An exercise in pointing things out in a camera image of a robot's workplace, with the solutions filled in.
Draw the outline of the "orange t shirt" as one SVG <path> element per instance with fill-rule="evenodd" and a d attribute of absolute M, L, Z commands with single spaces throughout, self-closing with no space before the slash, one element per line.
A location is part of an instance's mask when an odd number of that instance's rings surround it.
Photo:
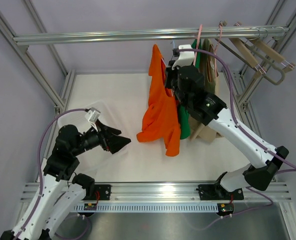
<path fill-rule="evenodd" d="M 165 155 L 175 157 L 180 153 L 181 127 L 175 97 L 165 88 L 166 64 L 156 44 L 152 47 L 148 75 L 151 77 L 148 108 L 136 137 L 141 143 L 163 139 Z"/>

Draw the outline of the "light blue wire hanger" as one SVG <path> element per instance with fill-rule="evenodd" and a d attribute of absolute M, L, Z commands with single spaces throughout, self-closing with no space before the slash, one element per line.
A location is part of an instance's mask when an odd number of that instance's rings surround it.
<path fill-rule="evenodd" d="M 172 61 L 173 58 L 175 57 L 175 53 L 176 53 L 176 51 L 175 51 L 175 48 L 176 48 L 175 40 L 172 40 L 171 44 L 172 44 L 172 56 L 171 56 L 170 60 Z"/>

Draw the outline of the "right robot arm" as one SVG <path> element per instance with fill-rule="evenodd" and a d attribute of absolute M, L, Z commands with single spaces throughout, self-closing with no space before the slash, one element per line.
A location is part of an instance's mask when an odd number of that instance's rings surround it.
<path fill-rule="evenodd" d="M 224 136 L 249 161 L 245 167 L 222 173 L 211 187 L 211 194 L 225 199 L 241 188 L 253 187 L 265 191 L 289 150 L 266 142 L 239 122 L 232 108 L 228 108 L 217 95 L 205 90 L 204 76 L 193 65 L 168 66 L 165 74 L 166 88 L 173 90 L 190 116 Z"/>

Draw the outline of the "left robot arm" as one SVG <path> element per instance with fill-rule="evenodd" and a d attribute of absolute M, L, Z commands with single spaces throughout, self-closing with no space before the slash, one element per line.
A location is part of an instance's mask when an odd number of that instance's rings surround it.
<path fill-rule="evenodd" d="M 92 177 L 83 173 L 73 175 L 80 164 L 78 156 L 96 147 L 111 154 L 119 152 L 131 142 L 130 138 L 121 134 L 120 130 L 99 120 L 84 133 L 72 124 L 61 127 L 43 169 L 38 191 L 19 223 L 13 229 L 4 231 L 0 238 L 52 239 L 78 202 L 100 197 Z"/>

